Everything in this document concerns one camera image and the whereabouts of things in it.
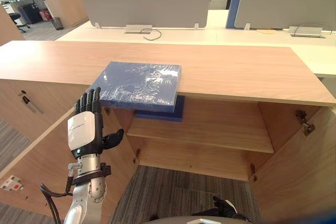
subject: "desk cable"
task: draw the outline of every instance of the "desk cable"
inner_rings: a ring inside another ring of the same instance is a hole
[[[154,39],[150,39],[150,38],[147,38],[147,37],[143,36],[143,38],[146,39],[146,40],[153,41],[153,40],[160,39],[161,36],[162,36],[162,33],[161,33],[159,30],[157,30],[157,29],[153,29],[153,28],[145,28],[145,29],[142,29],[142,30],[140,31],[140,34],[141,34],[143,31],[145,31],[145,30],[157,31],[157,32],[159,33],[159,36],[156,37],[156,38],[154,38]]]

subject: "wooden countertop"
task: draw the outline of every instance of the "wooden countertop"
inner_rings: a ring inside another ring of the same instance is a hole
[[[92,84],[111,61],[181,65],[179,93],[193,97],[336,104],[299,57],[282,47],[12,41],[0,47],[0,79]]]

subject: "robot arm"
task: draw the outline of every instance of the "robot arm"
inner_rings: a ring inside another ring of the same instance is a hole
[[[105,177],[111,175],[111,167],[100,162],[100,154],[117,146],[123,138],[123,129],[102,137],[103,119],[99,100],[100,88],[84,93],[75,104],[75,115],[68,120],[68,145],[76,163],[68,165],[66,192],[51,192],[43,184],[44,193],[54,221],[60,224],[56,206],[51,197],[72,195],[72,204],[64,224],[99,224],[101,208],[107,193]]]

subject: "open cabinet door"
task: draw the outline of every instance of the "open cabinet door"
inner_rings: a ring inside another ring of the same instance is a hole
[[[67,121],[73,110],[68,111],[39,138],[31,143],[18,157],[0,172],[0,185],[12,175],[20,178],[23,190],[0,190],[0,202],[40,214],[51,215],[39,184],[50,190],[63,193],[68,176],[68,164],[76,160],[68,147]],[[102,110],[103,135],[121,128],[115,113]],[[130,182],[137,165],[135,154],[126,134],[121,143],[101,155],[101,162],[111,166],[112,175],[106,177],[107,196],[103,202],[101,223],[107,223],[118,205],[119,199]],[[61,219],[64,219],[71,205],[71,197],[54,198]]]
[[[321,108],[249,182],[265,222],[336,209],[336,109]]]

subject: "dark blue book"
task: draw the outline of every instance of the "dark blue book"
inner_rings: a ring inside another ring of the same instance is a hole
[[[111,62],[90,88],[101,88],[103,106],[174,112],[181,66]]]
[[[184,96],[178,95],[176,98],[175,110],[173,113],[137,110],[135,112],[135,117],[182,122],[183,106],[184,106]]]

